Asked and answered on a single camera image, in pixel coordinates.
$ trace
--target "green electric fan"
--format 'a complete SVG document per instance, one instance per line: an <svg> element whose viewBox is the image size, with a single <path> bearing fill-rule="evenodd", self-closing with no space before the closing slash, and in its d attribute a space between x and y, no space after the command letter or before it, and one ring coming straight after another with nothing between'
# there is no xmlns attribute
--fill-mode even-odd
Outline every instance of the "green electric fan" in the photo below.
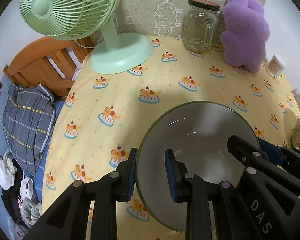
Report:
<svg viewBox="0 0 300 240"><path fill-rule="evenodd" d="M113 21L120 0L19 0L25 22L35 31L58 40L77 40L101 30L104 41L89 58L101 74L129 70L148 59L151 42L139 33L117 34Z"/></svg>

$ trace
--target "white wall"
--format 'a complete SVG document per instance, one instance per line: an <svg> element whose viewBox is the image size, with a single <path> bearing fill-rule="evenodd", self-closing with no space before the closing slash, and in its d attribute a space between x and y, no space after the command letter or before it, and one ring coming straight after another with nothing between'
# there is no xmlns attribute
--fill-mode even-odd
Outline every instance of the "white wall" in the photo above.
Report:
<svg viewBox="0 0 300 240"><path fill-rule="evenodd" d="M265 19L270 26L267 57L274 53L286 61L286 75L294 94L300 94L300 12L291 0L266 0Z"/></svg>
<svg viewBox="0 0 300 240"><path fill-rule="evenodd" d="M0 80L2 70L26 45L43 35L32 30L19 11L19 0L12 0L0 16Z"/></svg>

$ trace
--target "blue bedsheet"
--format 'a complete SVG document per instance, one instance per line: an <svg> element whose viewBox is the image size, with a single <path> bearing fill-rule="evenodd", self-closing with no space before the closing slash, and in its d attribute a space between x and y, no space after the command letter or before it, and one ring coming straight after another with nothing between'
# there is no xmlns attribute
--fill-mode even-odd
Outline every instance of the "blue bedsheet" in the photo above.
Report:
<svg viewBox="0 0 300 240"><path fill-rule="evenodd" d="M64 103L64 101L57 101L53 105L53 107L56 111L56 118L58 118L58 116L60 114L63 103ZM47 159L47 155L48 155L48 149L50 146L50 142L51 142L51 136L47 142L47 145L44 148L42 160L40 162L39 168L37 169L36 176L32 177L32 176L29 176L28 174L25 174L25 176L27 176L27 177L32 177L33 183L34 183L34 190L35 190L35 193L37 195L37 199L39 202L42 202L42 184L43 184L43 177L44 177L44 167L46 165L46 159Z"/></svg>

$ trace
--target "glass jar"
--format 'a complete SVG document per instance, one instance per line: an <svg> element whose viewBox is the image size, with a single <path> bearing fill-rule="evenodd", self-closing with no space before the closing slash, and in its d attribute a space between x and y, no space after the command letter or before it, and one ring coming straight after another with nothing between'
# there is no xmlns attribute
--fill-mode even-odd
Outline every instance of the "glass jar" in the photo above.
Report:
<svg viewBox="0 0 300 240"><path fill-rule="evenodd" d="M189 51L208 53L218 28L220 6L207 0L188 0L189 9L183 25L183 45Z"/></svg>

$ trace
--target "cotton swab container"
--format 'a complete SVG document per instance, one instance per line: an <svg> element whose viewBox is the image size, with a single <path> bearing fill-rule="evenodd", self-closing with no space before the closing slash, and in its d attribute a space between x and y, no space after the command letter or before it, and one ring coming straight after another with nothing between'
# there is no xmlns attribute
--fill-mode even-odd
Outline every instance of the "cotton swab container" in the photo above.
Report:
<svg viewBox="0 0 300 240"><path fill-rule="evenodd" d="M270 74L270 76L276 78L282 73L285 66L286 64L284 59L278 56L277 54L274 54L270 62L265 66L265 68L267 72Z"/></svg>

